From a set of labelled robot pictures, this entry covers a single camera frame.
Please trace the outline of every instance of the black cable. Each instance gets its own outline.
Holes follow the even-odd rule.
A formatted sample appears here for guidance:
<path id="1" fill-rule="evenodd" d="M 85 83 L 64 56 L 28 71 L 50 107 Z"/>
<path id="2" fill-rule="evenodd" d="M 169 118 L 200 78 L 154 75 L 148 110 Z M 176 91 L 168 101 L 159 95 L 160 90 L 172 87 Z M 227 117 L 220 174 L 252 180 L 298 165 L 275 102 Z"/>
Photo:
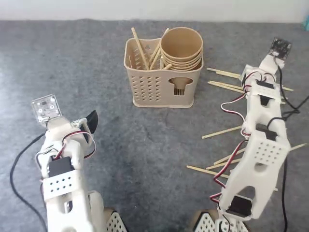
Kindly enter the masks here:
<path id="1" fill-rule="evenodd" d="M 226 221 L 228 223 L 228 230 L 227 230 L 227 232 L 230 232 L 231 223 L 230 223 L 230 221 L 227 219 L 227 217 L 224 214 L 222 214 L 222 216 L 226 219 Z"/>
<path id="2" fill-rule="evenodd" d="M 271 124 L 271 122 L 275 119 L 280 119 L 280 120 L 284 120 L 286 121 L 290 116 L 292 116 L 293 114 L 299 114 L 300 111 L 299 111 L 299 108 L 305 104 L 305 102 L 309 99 L 309 95 L 297 106 L 293 106 L 286 98 L 285 96 L 285 93 L 283 91 L 283 85 L 282 85 L 282 70 L 281 68 L 279 67 L 279 65 L 276 63 L 276 65 L 278 66 L 278 70 L 279 70 L 279 74 L 280 74 L 280 91 L 281 91 L 281 94 L 284 98 L 284 100 L 288 103 L 288 105 L 293 108 L 292 111 L 289 111 L 289 112 L 285 112 L 283 113 L 282 115 L 286 115 L 288 114 L 287 116 L 283 116 L 283 117 L 274 117 L 272 118 L 268 124 L 267 124 L 267 128 L 269 127 L 269 125 Z M 287 229 L 288 229 L 288 219 L 287 219 L 287 216 L 286 216 L 286 211 L 285 211 L 285 202 L 284 202 L 284 195 L 285 195 L 285 185 L 286 185 L 286 176 L 287 176 L 287 168 L 288 168 L 288 158 L 286 157 L 285 158 L 285 161 L 284 161 L 284 167 L 283 167 L 283 180 L 282 180 L 282 192 L 281 192 L 281 204 L 282 204 L 282 212 L 283 212 L 283 218 L 284 218 L 284 232 L 287 232 Z"/>
<path id="3" fill-rule="evenodd" d="M 45 132 L 41 135 L 39 135 L 38 137 L 36 137 L 34 140 L 31 141 L 31 143 L 29 143 L 15 158 L 14 160 L 14 163 L 11 167 L 11 171 L 10 171 L 10 184 L 11 184 L 11 187 L 12 187 L 12 190 L 13 190 L 13 193 L 25 204 L 27 205 L 39 218 L 42 226 L 43 226 L 43 229 L 45 232 L 47 232 L 47 226 L 45 224 L 45 221 L 44 221 L 44 218 L 42 217 L 42 215 L 39 213 L 39 211 L 33 207 L 33 205 L 31 205 L 27 200 L 25 200 L 16 190 L 15 188 L 15 184 L 14 184 L 14 181 L 13 181 L 13 174 L 14 174 L 14 170 L 15 170 L 15 167 L 17 165 L 17 162 L 19 160 L 19 158 L 21 157 L 21 155 L 29 148 L 31 147 L 35 142 L 37 142 L 39 139 L 41 139 L 43 136 L 45 135 Z"/>
<path id="4" fill-rule="evenodd" d="M 284 119 L 283 117 L 273 117 L 273 118 L 268 122 L 268 124 L 267 124 L 267 129 L 269 129 L 269 126 L 270 126 L 271 122 L 272 122 L 273 120 L 276 120 L 276 119 L 280 119 L 280 120 L 285 121 L 285 119 Z"/>
<path id="5" fill-rule="evenodd" d="M 284 90 L 283 90 L 283 85 L 282 85 L 282 70 L 281 70 L 280 66 L 277 64 L 276 58 L 274 58 L 274 61 L 275 61 L 276 65 L 277 65 L 277 67 L 278 67 L 279 75 L 280 75 L 280 76 L 279 76 L 279 80 L 280 80 L 280 92 L 281 92 L 281 94 L 282 94 L 282 96 L 283 96 L 283 99 L 286 101 L 286 103 L 288 103 L 288 105 L 289 105 L 291 108 L 293 108 L 293 110 L 292 110 L 292 111 L 283 112 L 283 113 L 282 113 L 282 117 L 274 117 L 274 118 L 272 118 L 272 119 L 268 122 L 267 128 L 269 128 L 271 122 L 272 122 L 273 120 L 275 120 L 275 119 L 281 119 L 281 120 L 286 121 L 286 120 L 287 120 L 290 116 L 292 116 L 293 114 L 299 114 L 299 113 L 300 113 L 299 108 L 302 107 L 302 105 L 305 104 L 305 103 L 309 100 L 309 95 L 308 95 L 297 107 L 293 106 L 293 105 L 287 100 L 287 98 L 286 98 L 286 96 L 285 96 L 285 93 L 284 93 Z"/>
<path id="6" fill-rule="evenodd" d="M 227 230 L 227 232 L 230 232 L 231 223 L 230 223 L 230 221 L 226 218 L 226 216 L 224 216 L 223 214 L 222 214 L 222 216 L 227 220 L 227 223 L 228 223 L 228 230 Z"/>
<path id="7" fill-rule="evenodd" d="M 281 203 L 282 203 L 282 211 L 283 211 L 283 218 L 284 218 L 284 232 L 288 229 L 288 219 L 286 217 L 285 212 L 285 203 L 284 203 L 284 194 L 285 194 L 285 183 L 286 183 L 286 174 L 288 168 L 288 157 L 285 158 L 284 161 L 284 168 L 283 168 L 283 181 L 282 181 L 282 192 L 281 192 Z"/>

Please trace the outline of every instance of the white robotic arm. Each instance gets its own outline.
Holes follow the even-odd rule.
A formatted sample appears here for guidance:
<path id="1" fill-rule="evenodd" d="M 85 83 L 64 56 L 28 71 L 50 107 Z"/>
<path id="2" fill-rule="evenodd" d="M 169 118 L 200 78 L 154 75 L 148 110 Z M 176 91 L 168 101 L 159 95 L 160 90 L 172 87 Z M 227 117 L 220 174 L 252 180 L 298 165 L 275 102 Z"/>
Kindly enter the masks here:
<path id="1" fill-rule="evenodd" d="M 69 122 L 61 115 L 54 95 L 34 100 L 32 106 L 38 121 L 47 125 L 46 139 L 36 161 L 43 178 L 48 231 L 105 232 L 113 227 L 125 232 L 117 212 L 108 216 L 107 222 L 101 195 L 88 192 L 85 184 L 83 163 L 96 150 L 92 134 L 98 124 L 97 113 L 93 111 L 87 118 Z"/>
<path id="2" fill-rule="evenodd" d="M 248 230 L 243 222 L 259 218 L 270 199 L 279 169 L 291 149 L 284 120 L 273 120 L 281 118 L 281 88 L 276 84 L 275 73 L 278 66 L 283 68 L 290 49 L 289 42 L 275 38 L 260 66 L 246 65 L 240 76 L 247 99 L 247 115 L 241 131 L 248 144 L 227 183 L 224 185 L 216 180 L 222 189 L 211 199 L 218 203 L 218 219 L 214 222 L 209 213 L 204 213 L 196 232 L 208 231 L 209 227 L 214 228 L 214 232 L 229 229 L 229 232 L 246 232 Z M 254 189 L 251 198 L 240 195 L 247 187 Z"/>

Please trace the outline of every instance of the white wall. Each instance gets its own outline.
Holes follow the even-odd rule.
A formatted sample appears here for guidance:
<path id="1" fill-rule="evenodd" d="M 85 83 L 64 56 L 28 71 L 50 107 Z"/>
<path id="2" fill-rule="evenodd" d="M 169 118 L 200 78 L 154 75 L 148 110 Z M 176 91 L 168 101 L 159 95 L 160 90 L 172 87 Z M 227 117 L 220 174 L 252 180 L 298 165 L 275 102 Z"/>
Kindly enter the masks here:
<path id="1" fill-rule="evenodd" d="M 302 22 L 309 0 L 0 0 L 0 19 Z"/>

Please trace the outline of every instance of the plastic utensil caddy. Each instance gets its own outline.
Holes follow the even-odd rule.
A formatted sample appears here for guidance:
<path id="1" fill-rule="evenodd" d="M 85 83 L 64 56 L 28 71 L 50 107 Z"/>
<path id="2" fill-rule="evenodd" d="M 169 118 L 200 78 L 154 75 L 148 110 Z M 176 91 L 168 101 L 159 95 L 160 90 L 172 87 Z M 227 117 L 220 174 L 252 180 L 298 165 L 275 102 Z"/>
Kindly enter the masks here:
<path id="1" fill-rule="evenodd" d="M 147 62 L 159 42 L 160 38 L 140 39 Z M 133 103 L 137 107 L 190 108 L 204 60 L 202 58 L 197 69 L 180 72 L 160 70 L 158 58 L 154 66 L 157 70 L 148 71 L 134 38 L 131 38 L 126 42 L 124 65 L 133 93 Z"/>

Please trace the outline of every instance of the stacked paper cups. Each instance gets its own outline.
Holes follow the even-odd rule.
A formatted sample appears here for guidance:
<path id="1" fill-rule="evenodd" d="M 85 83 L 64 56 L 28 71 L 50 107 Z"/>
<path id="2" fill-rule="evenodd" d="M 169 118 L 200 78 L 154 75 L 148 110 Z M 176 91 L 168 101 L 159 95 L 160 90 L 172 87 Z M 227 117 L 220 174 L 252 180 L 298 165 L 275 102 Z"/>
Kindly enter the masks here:
<path id="1" fill-rule="evenodd" d="M 203 57 L 202 37 L 191 28 L 170 29 L 162 37 L 161 55 L 164 66 L 172 64 L 171 70 L 198 69 Z"/>

